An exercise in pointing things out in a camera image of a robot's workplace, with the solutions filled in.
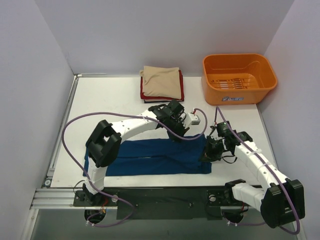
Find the blue t shirt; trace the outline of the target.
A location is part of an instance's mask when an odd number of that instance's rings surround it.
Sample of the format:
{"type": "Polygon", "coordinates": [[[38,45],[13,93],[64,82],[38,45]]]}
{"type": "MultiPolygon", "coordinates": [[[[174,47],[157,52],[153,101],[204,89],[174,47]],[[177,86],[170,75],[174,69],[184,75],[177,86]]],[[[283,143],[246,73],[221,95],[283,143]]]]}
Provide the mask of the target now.
{"type": "Polygon", "coordinates": [[[107,177],[138,175],[210,174],[212,164],[200,161],[206,146],[203,134],[197,139],[174,142],[170,139],[126,140],[116,160],[107,167],[107,177]]]}

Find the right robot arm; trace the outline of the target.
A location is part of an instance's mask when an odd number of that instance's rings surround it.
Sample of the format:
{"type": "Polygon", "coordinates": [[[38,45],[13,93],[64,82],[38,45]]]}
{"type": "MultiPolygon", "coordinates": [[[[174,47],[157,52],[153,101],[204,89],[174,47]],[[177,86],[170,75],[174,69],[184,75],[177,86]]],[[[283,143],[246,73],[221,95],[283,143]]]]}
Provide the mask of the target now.
{"type": "Polygon", "coordinates": [[[215,162],[225,159],[230,152],[254,175],[260,187],[256,188],[243,179],[227,182],[221,194],[208,192],[208,200],[219,200],[224,205],[242,202],[261,213],[263,221],[271,228],[299,221],[305,217],[304,187],[299,180],[291,180],[281,173],[256,146],[245,131],[236,132],[228,122],[211,126],[218,138],[209,134],[202,159],[215,162]]]}

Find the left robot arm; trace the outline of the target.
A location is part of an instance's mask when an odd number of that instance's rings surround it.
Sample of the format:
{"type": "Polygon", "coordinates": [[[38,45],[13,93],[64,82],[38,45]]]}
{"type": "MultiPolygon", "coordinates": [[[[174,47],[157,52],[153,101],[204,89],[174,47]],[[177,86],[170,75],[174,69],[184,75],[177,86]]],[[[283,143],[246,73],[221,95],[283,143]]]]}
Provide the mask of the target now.
{"type": "Polygon", "coordinates": [[[143,113],[133,118],[109,123],[100,121],[86,146],[90,180],[83,185],[85,200],[91,206],[98,206],[103,200],[104,177],[109,165],[117,158],[120,145],[138,134],[146,131],[167,127],[172,133],[168,136],[177,141],[183,137],[198,118],[192,113],[185,113],[184,107],[173,100],[168,104],[151,106],[143,113]]]}

